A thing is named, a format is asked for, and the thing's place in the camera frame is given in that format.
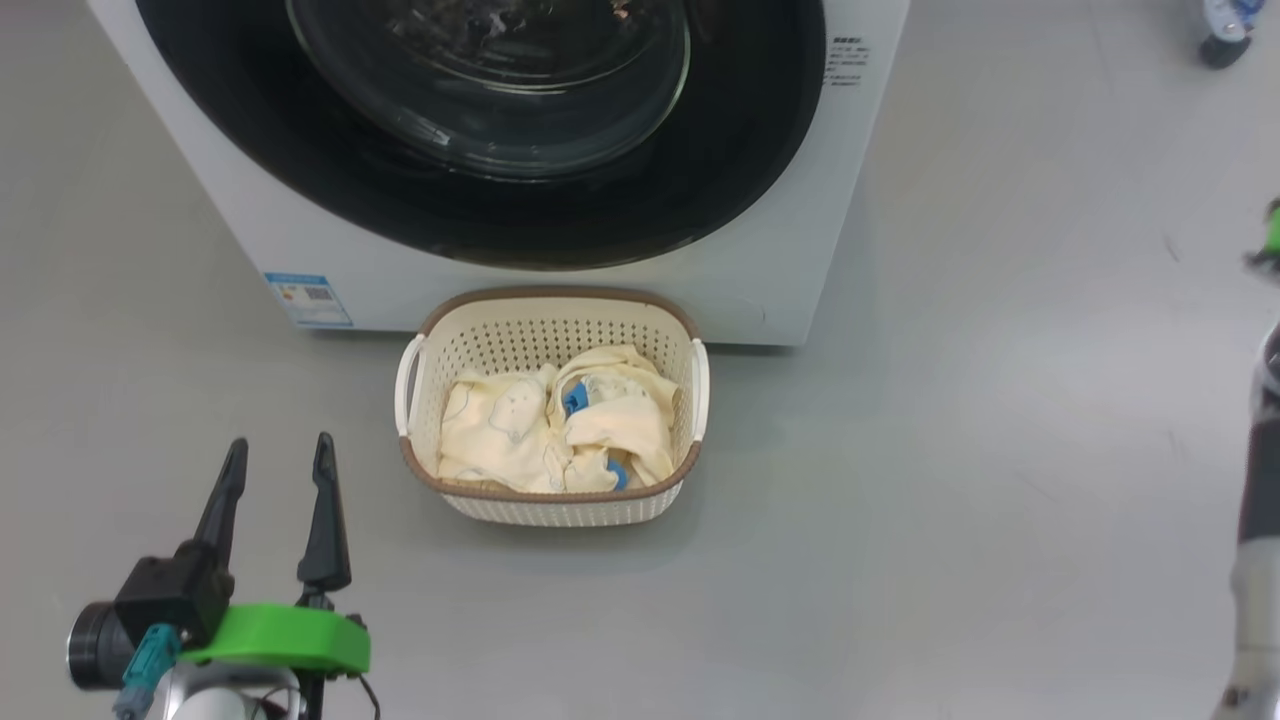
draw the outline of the washing machine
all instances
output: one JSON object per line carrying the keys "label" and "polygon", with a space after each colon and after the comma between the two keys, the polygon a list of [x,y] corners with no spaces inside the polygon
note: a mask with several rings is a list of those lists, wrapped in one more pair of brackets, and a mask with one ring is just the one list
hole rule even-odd
{"label": "washing machine", "polygon": [[573,284],[801,345],[908,0],[90,5],[300,327]]}

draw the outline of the laundry basket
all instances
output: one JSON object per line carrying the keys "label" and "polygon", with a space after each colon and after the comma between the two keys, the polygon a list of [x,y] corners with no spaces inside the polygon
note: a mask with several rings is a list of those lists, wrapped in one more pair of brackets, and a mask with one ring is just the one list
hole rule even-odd
{"label": "laundry basket", "polygon": [[[462,370],[534,372],[611,345],[634,345],[680,384],[671,432],[677,468],[669,478],[622,492],[526,495],[435,477],[440,418]],[[465,515],[513,525],[626,525],[657,518],[680,495],[701,450],[709,401],[707,348],[692,320],[671,302],[617,290],[494,290],[442,305],[408,343],[396,377],[396,429],[413,474]]]}

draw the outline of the laundry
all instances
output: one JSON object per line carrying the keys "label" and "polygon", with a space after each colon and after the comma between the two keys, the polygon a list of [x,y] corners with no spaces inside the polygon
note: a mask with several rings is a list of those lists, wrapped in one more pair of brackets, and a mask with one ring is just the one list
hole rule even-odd
{"label": "laundry", "polygon": [[660,483],[675,471],[677,389],[632,346],[590,350],[558,373],[465,372],[442,420],[439,477],[524,493]]}

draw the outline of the caster wheel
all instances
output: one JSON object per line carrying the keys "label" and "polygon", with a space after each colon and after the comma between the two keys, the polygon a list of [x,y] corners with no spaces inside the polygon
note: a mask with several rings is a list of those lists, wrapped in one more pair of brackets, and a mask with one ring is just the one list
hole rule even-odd
{"label": "caster wheel", "polygon": [[1240,42],[1226,42],[1215,36],[1210,36],[1208,40],[1201,44],[1201,60],[1215,70],[1230,68],[1236,60],[1240,59],[1242,55],[1244,55],[1244,51],[1249,49],[1251,42],[1253,42],[1253,38],[1248,36],[1245,36],[1245,38]]}

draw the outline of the floor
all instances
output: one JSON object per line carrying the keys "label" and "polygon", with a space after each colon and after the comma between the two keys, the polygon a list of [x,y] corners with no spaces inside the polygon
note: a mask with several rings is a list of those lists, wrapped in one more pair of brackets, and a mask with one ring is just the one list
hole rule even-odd
{"label": "floor", "polygon": [[[237,600],[292,601],[333,433],[385,716],[1203,719],[1231,657],[1240,272],[1280,35],[1181,0],[918,0],[813,340],[721,352],[645,527],[472,524],[404,469],[404,338],[293,332],[74,0],[0,9],[8,714],[108,717],[63,641],[250,439]],[[329,716],[370,716],[355,684]]]}

